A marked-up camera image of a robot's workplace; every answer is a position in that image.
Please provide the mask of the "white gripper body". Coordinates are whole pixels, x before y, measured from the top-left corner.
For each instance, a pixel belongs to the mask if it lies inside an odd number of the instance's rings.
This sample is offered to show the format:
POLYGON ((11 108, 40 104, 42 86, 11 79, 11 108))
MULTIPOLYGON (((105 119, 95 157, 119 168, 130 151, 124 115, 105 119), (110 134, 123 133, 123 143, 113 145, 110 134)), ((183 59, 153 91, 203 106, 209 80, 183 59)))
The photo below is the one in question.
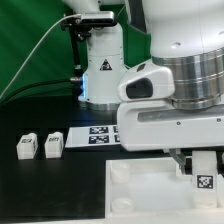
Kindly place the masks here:
POLYGON ((154 101, 122 103, 117 126, 128 151, 219 147, 224 146, 224 105, 184 111, 154 101))

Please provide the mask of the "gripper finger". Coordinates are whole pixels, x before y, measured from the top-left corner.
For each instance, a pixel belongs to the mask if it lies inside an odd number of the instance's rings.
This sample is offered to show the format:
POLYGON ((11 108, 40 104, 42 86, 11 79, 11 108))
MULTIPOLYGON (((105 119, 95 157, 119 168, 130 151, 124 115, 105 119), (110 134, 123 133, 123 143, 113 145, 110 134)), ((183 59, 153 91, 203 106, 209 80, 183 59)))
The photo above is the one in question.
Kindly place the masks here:
POLYGON ((186 156, 182 153, 182 151, 180 149, 170 149, 169 154, 177 162, 181 172, 185 173, 186 156))

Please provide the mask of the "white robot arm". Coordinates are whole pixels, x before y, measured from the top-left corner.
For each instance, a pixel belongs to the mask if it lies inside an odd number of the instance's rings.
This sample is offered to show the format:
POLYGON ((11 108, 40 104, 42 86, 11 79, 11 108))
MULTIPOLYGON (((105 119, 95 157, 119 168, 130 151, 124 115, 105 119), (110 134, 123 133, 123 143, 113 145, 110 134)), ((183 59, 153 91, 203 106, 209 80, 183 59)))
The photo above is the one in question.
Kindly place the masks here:
POLYGON ((224 147, 224 0, 63 0, 89 35, 79 102, 117 112, 128 151, 166 150, 183 171, 213 175, 224 147), (150 59, 127 69, 123 34, 104 5, 123 4, 151 38, 150 59))

